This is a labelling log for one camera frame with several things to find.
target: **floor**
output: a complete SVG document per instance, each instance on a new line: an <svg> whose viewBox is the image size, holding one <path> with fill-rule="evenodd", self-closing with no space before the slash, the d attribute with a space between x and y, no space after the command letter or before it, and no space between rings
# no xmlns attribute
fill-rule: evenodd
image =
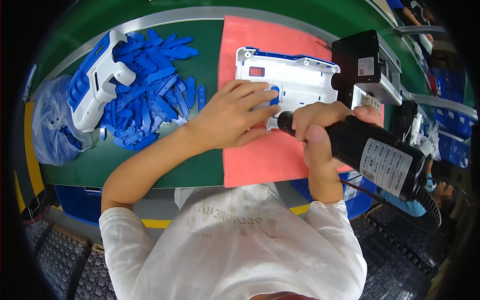
<svg viewBox="0 0 480 300"><path fill-rule="evenodd" d="M276 182L275 185L286 207L308 204L308 201L291 187L290 181ZM152 189L133 206L133 211L142 219L171 220L178 212L178 207L173 202L174 191L175 189ZM89 238L92 243L101 243L98 226L71 218L59 209L51 208L45 219ZM163 228L147 228L148 236L153 241L157 241L163 231Z"/></svg>

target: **fingernail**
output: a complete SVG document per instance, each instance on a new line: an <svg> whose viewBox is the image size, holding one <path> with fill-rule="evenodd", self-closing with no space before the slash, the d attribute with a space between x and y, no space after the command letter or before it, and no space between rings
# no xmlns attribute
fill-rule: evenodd
<svg viewBox="0 0 480 300"><path fill-rule="evenodd" d="M307 140L309 143L318 143L324 140L325 129L318 125L310 126L307 130Z"/></svg>
<svg viewBox="0 0 480 300"><path fill-rule="evenodd" d="M357 115L365 115L365 114L368 113L368 108L363 107L363 106L356 107L355 108L355 113Z"/></svg>

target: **blue shirt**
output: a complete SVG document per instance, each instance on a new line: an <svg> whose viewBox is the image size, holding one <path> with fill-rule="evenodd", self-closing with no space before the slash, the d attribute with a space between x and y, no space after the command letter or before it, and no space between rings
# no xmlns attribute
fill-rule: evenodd
<svg viewBox="0 0 480 300"><path fill-rule="evenodd" d="M405 202L402 199L394 196L393 194L385 191L382 189L380 191L380 195L385 198L388 202L391 204L395 205L396 207L400 208L407 214L411 216L423 216L427 211L425 208L418 202L418 201L412 201L412 202Z"/></svg>

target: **plastic bag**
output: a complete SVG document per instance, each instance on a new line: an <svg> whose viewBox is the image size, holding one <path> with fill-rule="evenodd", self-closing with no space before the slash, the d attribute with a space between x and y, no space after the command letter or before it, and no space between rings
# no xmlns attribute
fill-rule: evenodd
<svg viewBox="0 0 480 300"><path fill-rule="evenodd" d="M92 146L89 133L77 130L67 103L71 75L62 75L40 87L32 117L35 155L42 164L61 166Z"/></svg>
<svg viewBox="0 0 480 300"><path fill-rule="evenodd" d="M435 124L435 126L431 126L428 129L428 138L425 136L422 137L419 149L426 157L431 154L432 158L438 161L441 159L438 146L439 141L438 124Z"/></svg>

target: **green workbench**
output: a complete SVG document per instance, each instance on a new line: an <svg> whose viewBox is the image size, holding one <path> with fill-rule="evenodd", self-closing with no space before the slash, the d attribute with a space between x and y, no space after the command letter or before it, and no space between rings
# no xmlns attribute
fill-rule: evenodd
<svg viewBox="0 0 480 300"><path fill-rule="evenodd" d="M200 6L203 1L189 1L192 6ZM32 91L41 81L59 65L70 53L75 51L91 38L108 29L129 20L176 8L181 8L182 2L176 1L96 1L80 0L67 12L60 21L53 36L46 43L38 57L37 71L32 83ZM427 94L428 89L424 74L412 56L410 50L395 33L391 25L365 0L336 1L299 1L292 9L291 3L283 1L253 1L212 0L210 5L229 5L276 12L313 24L336 36L345 37L351 34L376 29L389 44L402 63L402 84L412 93ZM193 36L191 46L198 49L201 55L186 61L174 62L177 72L184 78L193 75L197 84L202 83L207 90L207 98L216 92L218 54L220 49L223 21L201 20L163 24L154 27L162 37L172 33L178 36ZM73 74L80 65L82 58L66 67L61 73ZM385 108L385 125L388 128L393 108ZM197 114L193 111L189 117ZM160 137L175 129L176 125L165 124L159 131ZM42 177L45 183L101 187L109 174L125 159L135 152L121 149L113 144L111 137L100 141L98 130L93 136L93 147L77 156L63 166L41 165ZM192 187L223 185L223 165L221 150L212 150L195 156L166 175L154 185L156 188Z"/></svg>

